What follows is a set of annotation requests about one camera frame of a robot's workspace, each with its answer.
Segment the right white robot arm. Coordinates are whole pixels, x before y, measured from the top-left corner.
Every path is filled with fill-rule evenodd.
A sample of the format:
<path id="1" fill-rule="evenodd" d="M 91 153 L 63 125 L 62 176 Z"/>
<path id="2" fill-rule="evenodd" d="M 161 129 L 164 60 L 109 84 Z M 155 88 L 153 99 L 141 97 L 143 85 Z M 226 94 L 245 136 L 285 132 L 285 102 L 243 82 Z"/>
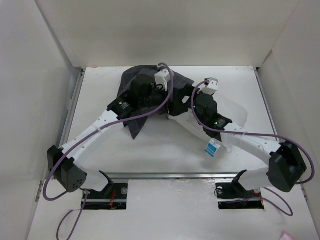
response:
<path id="1" fill-rule="evenodd" d="M 265 187 L 290 192 L 307 170 L 298 145 L 287 139 L 276 141 L 272 134 L 245 133 L 241 126 L 218 112 L 218 103 L 213 95 L 212 90 L 198 89 L 191 84 L 181 89 L 174 88 L 169 115 L 192 134 L 210 140 L 210 153 L 214 143 L 225 148 L 235 146 L 266 164 L 257 170 L 240 171 L 225 191 L 237 197 Z"/>

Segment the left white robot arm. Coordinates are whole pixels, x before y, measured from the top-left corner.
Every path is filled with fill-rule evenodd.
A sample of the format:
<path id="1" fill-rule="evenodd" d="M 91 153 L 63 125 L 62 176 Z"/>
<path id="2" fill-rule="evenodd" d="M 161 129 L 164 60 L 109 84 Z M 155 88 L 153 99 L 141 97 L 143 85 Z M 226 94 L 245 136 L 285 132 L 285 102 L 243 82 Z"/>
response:
<path id="1" fill-rule="evenodd" d="M 102 171 L 85 170 L 83 161 L 113 133 L 133 125 L 134 135 L 149 116 L 167 113 L 174 92 L 174 76 L 170 70 L 123 73 L 117 97 L 101 116 L 75 139 L 47 150 L 48 178 L 55 178 L 66 193 L 83 188 L 94 190 L 103 199 L 109 197 L 112 180 Z"/>

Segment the white pillow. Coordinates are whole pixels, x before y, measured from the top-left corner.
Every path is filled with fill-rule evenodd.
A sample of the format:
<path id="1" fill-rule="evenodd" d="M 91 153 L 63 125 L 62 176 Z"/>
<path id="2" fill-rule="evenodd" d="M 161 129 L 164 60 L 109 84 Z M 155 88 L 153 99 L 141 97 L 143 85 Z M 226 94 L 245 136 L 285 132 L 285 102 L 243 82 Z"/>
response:
<path id="1" fill-rule="evenodd" d="M 201 122 L 193 109 L 189 109 L 188 112 L 179 116 L 171 116 L 171 101 L 168 106 L 169 118 L 171 120 L 179 123 L 196 137 L 204 141 L 214 139 L 228 151 L 231 151 L 232 145 L 222 138 L 221 133 L 217 132 L 217 130 L 223 131 L 226 126 L 232 124 L 233 121 L 231 119 L 218 113 L 218 116 L 213 120 L 210 120 L 209 122 Z"/>

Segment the dark grey checked pillowcase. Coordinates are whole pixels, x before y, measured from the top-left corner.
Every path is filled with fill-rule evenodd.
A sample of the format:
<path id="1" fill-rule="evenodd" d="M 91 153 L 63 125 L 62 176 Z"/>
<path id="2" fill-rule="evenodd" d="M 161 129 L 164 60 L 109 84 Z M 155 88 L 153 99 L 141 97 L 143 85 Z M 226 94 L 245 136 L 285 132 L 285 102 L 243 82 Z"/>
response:
<path id="1" fill-rule="evenodd" d="M 126 70 L 121 76 L 121 82 L 117 93 L 117 100 L 124 100 L 129 104 L 128 107 L 125 108 L 125 112 L 127 115 L 120 113 L 119 116 L 121 119 L 127 119 L 135 116 L 140 116 L 135 114 L 135 108 L 132 107 L 129 103 L 129 87 L 132 80 L 139 74 L 146 74 L 149 76 L 155 76 L 160 70 L 155 65 L 139 65 L 132 67 Z M 173 73 L 174 85 L 173 88 L 182 89 L 187 84 L 193 85 L 194 81 L 177 73 Z M 172 96 L 169 101 L 157 112 L 158 115 L 169 114 L 169 102 L 171 102 Z"/>

